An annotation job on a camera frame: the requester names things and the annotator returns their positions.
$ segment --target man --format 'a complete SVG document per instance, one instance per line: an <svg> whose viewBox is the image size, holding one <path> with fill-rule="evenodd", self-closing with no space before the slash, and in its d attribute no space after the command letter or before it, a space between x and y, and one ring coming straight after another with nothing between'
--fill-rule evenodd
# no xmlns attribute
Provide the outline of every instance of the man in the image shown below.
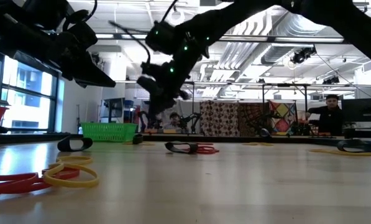
<svg viewBox="0 0 371 224"><path fill-rule="evenodd" d="M326 106L319 108L310 108L305 114L308 119L311 114L320 114L319 121L309 121L309 123L317 125L320 133L331 133L332 136L342 135L342 110L339 105L339 97L337 95L328 95L326 97Z"/></svg>
<svg viewBox="0 0 371 224"><path fill-rule="evenodd" d="M170 123L166 124L163 129L181 129L180 125L180 115L176 112L170 114Z"/></svg>

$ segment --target window frame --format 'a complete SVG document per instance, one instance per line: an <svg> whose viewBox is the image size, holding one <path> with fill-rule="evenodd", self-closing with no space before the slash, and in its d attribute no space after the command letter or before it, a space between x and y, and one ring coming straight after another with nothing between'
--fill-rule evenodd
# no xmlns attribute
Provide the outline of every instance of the window frame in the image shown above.
<svg viewBox="0 0 371 224"><path fill-rule="evenodd" d="M46 73L50 74L52 76L52 92L51 92L51 95L45 95L45 94L42 94L42 93L39 93L39 92L36 92L36 91L27 90L25 88L8 85L8 84L3 83L4 58L5 58L5 55L0 53L0 99L2 97L3 89L7 89L7 91L8 90L14 90L18 93L25 93L27 95L38 96L38 97L41 97L41 98L48 98L50 100L50 109L49 109L48 128L47 129L8 128L8 130L9 131L46 131L48 133L49 132L51 132L51 133L54 132L55 131L55 118L56 118L56 109L55 108L57 107L57 91L58 91L57 89L58 89L59 73L52 70L52 69L44 67L43 65L37 66L37 68L35 68L34 66L26 63L25 61L14 59L14 60L17 60L19 63L23 63L27 66L30 66L30 67L35 68L37 70L40 70L41 72L46 72Z"/></svg>

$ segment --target table surface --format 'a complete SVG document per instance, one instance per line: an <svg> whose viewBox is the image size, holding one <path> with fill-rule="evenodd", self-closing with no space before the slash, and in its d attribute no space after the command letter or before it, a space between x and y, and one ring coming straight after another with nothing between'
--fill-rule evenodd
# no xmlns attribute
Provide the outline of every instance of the table surface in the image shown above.
<svg viewBox="0 0 371 224"><path fill-rule="evenodd" d="M215 155L169 154L163 143L95 143L92 189L0 195L0 223L371 224L371 157L305 144L215 144ZM55 142L0 146L0 174L37 172Z"/></svg>

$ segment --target metal frame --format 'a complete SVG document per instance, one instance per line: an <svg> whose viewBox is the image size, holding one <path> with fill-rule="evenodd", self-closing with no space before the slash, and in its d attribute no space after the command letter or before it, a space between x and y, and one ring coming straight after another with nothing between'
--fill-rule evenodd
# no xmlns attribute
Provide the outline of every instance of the metal frame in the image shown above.
<svg viewBox="0 0 371 224"><path fill-rule="evenodd" d="M56 74L51 74L52 76L52 92L51 95L44 95L42 93L27 90L24 88L19 88L16 86L8 85L3 83L3 73L4 73L4 55L0 54L0 98L2 96L2 90L14 90L19 93L25 93L27 95L37 96L41 98L48 98L50 100L50 109L48 116L48 128L47 129L35 129L35 128L8 128L9 131L46 131L54 132L55 130L55 118L56 118L56 107L57 107L57 92L58 92L58 77Z"/></svg>

